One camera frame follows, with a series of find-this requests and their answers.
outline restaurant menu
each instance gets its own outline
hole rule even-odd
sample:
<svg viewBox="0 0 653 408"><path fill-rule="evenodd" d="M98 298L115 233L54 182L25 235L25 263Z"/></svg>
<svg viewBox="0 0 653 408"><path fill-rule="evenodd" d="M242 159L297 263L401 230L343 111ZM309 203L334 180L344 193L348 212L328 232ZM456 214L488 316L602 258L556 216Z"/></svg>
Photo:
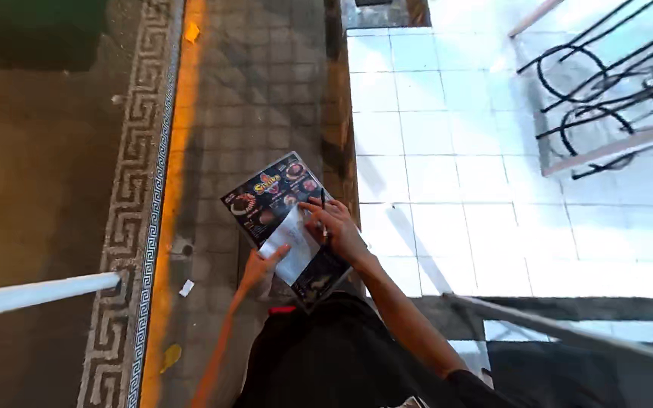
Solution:
<svg viewBox="0 0 653 408"><path fill-rule="evenodd" d="M328 246L320 246L304 227L304 210L297 204L309 197L321 198L322 188L299 155L291 152L221 198L262 256L271 255L284 243L291 245L276 274L308 311L351 268Z"/></svg>

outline yellow stripe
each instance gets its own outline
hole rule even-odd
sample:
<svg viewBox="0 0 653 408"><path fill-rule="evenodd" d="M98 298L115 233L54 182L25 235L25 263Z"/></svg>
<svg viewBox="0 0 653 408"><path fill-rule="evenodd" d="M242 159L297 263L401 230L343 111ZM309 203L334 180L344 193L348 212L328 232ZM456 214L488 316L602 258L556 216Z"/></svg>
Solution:
<svg viewBox="0 0 653 408"><path fill-rule="evenodd" d="M176 294L170 288L169 255L175 236L175 226L180 212L180 201L183 192L184 151L191 136L195 123L195 106L198 100L198 69L203 44L207 41L204 30L206 18L204 0L188 0L186 3L184 27L190 22L200 26L200 37L195 43L181 39L181 61L194 62L182 64L178 69L178 87L176 109L173 118L173 131L170 135L170 152L168 153L168 171L166 193L162 203L162 218L160 220L160 238L158 241L158 259L155 266L155 280L152 290L152 306L150 310L150 327L148 330L145 367L141 386L140 407L155 408L161 394L160 369L163 364L163 353L169 346L164 344L167 329L173 313Z"/></svg>

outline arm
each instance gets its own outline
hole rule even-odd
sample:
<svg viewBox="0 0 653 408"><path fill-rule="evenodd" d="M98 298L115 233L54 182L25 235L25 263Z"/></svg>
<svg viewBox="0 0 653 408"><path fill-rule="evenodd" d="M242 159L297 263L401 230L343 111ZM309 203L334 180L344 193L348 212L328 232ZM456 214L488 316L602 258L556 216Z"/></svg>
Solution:
<svg viewBox="0 0 653 408"><path fill-rule="evenodd" d="M422 364L440 378L446 378L457 369L467 369L447 340L387 276L376 256L365 256L354 269L369 289L387 329Z"/></svg>
<svg viewBox="0 0 653 408"><path fill-rule="evenodd" d="M387 329L407 350L441 378L457 369L467 369L458 353L387 276L376 256L369 252L344 204L332 200L323 210L306 202L299 205L312 212L312 220L307 225L309 229L316 229L319 221L329 230L331 248L359 273Z"/></svg>
<svg viewBox="0 0 653 408"><path fill-rule="evenodd" d="M204 408L208 406L210 399L213 397L213 390L218 381L218 374L223 371L223 360L231 339L231 333L234 328L234 317L237 312L243 307L244 303L249 302L249 293L252 289L258 286L258 283L266 276L269 269L275 266L289 251L289 246L281 246L274 255L269 259L261 258L256 250L251 249L251 254L246 263L243 280L241 285L236 291L229 310L226 313L226 318L223 319L221 332L218 334L218 342L213 350L213 355L210 357L208 366L200 382L195 396L191 401L191 408Z"/></svg>

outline hand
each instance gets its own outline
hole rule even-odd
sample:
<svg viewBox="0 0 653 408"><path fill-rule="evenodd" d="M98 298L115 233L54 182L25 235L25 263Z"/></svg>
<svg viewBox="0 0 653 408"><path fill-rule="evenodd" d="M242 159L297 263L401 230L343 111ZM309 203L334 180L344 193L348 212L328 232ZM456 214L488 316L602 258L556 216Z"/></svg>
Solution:
<svg viewBox="0 0 653 408"><path fill-rule="evenodd" d="M371 256L362 237L359 236L357 226L352 222L347 207L331 199L326 202L322 209L322 201L318 198L310 197L310 202L299 202L299 207L311 211L311 219L306 223L306 228L314 236L318 243L323 241L322 229L317 225L318 221L329 232L329 245L331 249L339 256L349 262L355 269Z"/></svg>
<svg viewBox="0 0 653 408"><path fill-rule="evenodd" d="M289 252L291 247L288 244L280 246L267 259L261 258L256 249L251 249L251 254L248 256L246 262L246 270L243 272L243 279L241 279L240 291L250 292L254 287L263 280L268 274L268 271L273 269L279 261L281 261Z"/></svg>

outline black shirt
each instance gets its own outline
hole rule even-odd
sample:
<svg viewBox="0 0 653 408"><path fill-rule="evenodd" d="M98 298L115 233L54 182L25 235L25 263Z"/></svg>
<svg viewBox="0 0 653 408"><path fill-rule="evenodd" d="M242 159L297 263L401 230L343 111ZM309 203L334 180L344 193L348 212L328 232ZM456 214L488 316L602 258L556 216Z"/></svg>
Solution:
<svg viewBox="0 0 653 408"><path fill-rule="evenodd" d="M440 379L365 302L339 292L311 315L297 309L266 320L235 406L395 407L412 396L430 408L513 407L470 372Z"/></svg>

